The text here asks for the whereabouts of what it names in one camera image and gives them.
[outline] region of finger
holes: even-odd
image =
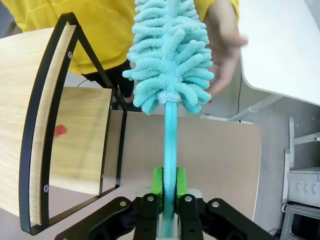
[[[212,67],[209,67],[208,70],[212,73],[214,73],[215,76],[217,76],[217,71],[218,71],[218,65],[217,64],[213,64]]]
[[[211,56],[212,56],[211,60],[213,61],[214,64],[217,64],[217,65],[221,65],[225,57],[223,52],[218,52],[218,51],[212,51]]]
[[[212,14],[218,23],[220,37],[228,47],[239,48],[248,43],[247,38],[240,36],[236,13],[229,0],[216,0],[211,6]]]
[[[239,54],[236,51],[224,59],[223,63],[218,66],[217,80],[208,88],[208,93],[214,96],[229,85],[236,70],[238,59]]]

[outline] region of black metal frame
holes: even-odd
[[[185,194],[179,203],[176,212],[182,240],[204,240],[203,232],[217,240],[275,240],[220,198],[204,202]],[[136,197],[132,202],[119,196],[59,233],[54,240],[116,240],[133,230],[133,240],[156,240],[160,205],[160,196],[153,193]]]
[[[41,164],[41,174],[40,174],[40,220],[41,225],[31,226],[30,221],[30,166],[31,166],[31,153],[32,153],[32,145],[34,138],[34,131],[36,126],[37,114],[39,110],[39,105],[41,101],[41,96],[43,92],[43,88],[45,85],[46,77],[48,74],[48,70],[50,68],[51,61],[53,59],[55,50],[57,48],[58,42],[62,35],[62,32],[69,23],[70,25],[76,25],[74,32],[71,36],[69,45],[67,47],[66,53],[64,55],[61,69],[59,71],[55,89],[53,92],[53,97],[51,100],[51,105],[48,114],[47,126],[45,130],[45,138],[42,152],[42,164]],[[100,187],[99,187],[99,195],[80,203],[69,210],[62,212],[52,218],[49,218],[49,192],[44,191],[44,187],[46,185],[49,186],[49,176],[50,176],[50,164],[51,164],[51,153],[52,153],[52,145],[53,138],[55,132],[55,125],[58,115],[59,104],[63,92],[63,87],[67,75],[67,71],[70,65],[71,56],[70,52],[73,53],[76,47],[77,42],[80,42],[82,47],[84,48],[86,54],[89,56],[93,65],[97,69],[101,78],[108,86],[108,88],[112,89],[112,93],[115,96],[116,100],[120,104],[123,110],[122,123],[121,123],[121,132],[120,132],[120,141],[118,148],[118,158],[117,158],[117,169],[116,169],[116,181],[115,186],[110,188],[109,190],[102,192],[102,183],[103,178],[102,174],[104,171],[105,158],[106,158],[106,150],[107,150],[107,137],[109,130],[109,120],[111,115],[111,110],[109,107],[108,120],[105,130],[105,138],[104,138],[104,147],[103,147],[103,155],[102,155],[102,168],[101,168],[101,176],[100,176]],[[52,35],[49,39],[47,47],[44,51],[37,75],[35,77],[33,89],[30,95],[30,101],[28,104],[23,135],[22,135],[22,143],[21,143],[21,153],[20,153],[20,166],[19,166],[19,217],[20,217],[20,226],[24,232],[27,232],[31,235],[36,235],[48,227],[60,222],[71,214],[77,212],[78,210],[84,208],[85,206],[93,203],[99,198],[107,195],[113,190],[117,189],[120,186],[121,181],[121,168],[122,168],[122,156],[123,156],[123,147],[124,147],[124,138],[126,131],[126,121],[127,121],[127,108],[123,102],[123,100],[118,95],[118,92],[115,90],[114,85],[108,78],[105,73],[103,67],[101,66],[97,56],[95,55],[90,43],[88,42],[81,26],[79,25],[76,16],[71,13],[65,13],[60,16],[57,21],[57,24],[52,32]]]

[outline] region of wooden board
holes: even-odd
[[[40,221],[40,168],[48,111],[75,26],[66,26],[48,71],[31,154],[30,219]],[[0,39],[0,208],[19,216],[19,166],[25,118],[36,74],[53,28]]]
[[[64,87],[53,139],[50,185],[98,195],[112,90]]]
[[[111,111],[109,132],[119,137],[122,113]],[[116,147],[108,151],[118,151]],[[221,198],[253,219],[258,191],[261,131],[252,124],[179,117],[178,167],[185,168],[188,188],[203,199]],[[106,159],[103,187],[114,184],[117,154]],[[121,187],[115,196],[133,200],[151,187],[154,167],[164,161],[164,116],[128,112],[125,128]]]

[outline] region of red mark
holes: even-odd
[[[60,136],[62,134],[65,134],[67,132],[67,129],[65,126],[63,125],[58,125],[55,127],[54,129],[54,136],[57,137],[57,136]]]

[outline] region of table leg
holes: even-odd
[[[290,172],[290,149],[284,151],[284,173],[283,173],[283,188],[281,203],[288,202],[289,180],[288,173]]]
[[[265,99],[259,101],[253,106],[249,106],[247,109],[239,112],[237,115],[230,117],[227,119],[227,122],[237,122],[239,120],[242,120],[245,116],[247,116],[250,113],[257,113],[258,111],[264,109],[265,107],[273,104],[274,102],[278,101],[279,99],[283,98],[284,96],[277,95],[277,94],[271,94]]]
[[[291,116],[289,117],[289,147],[290,147],[290,169],[295,165],[295,120]]]

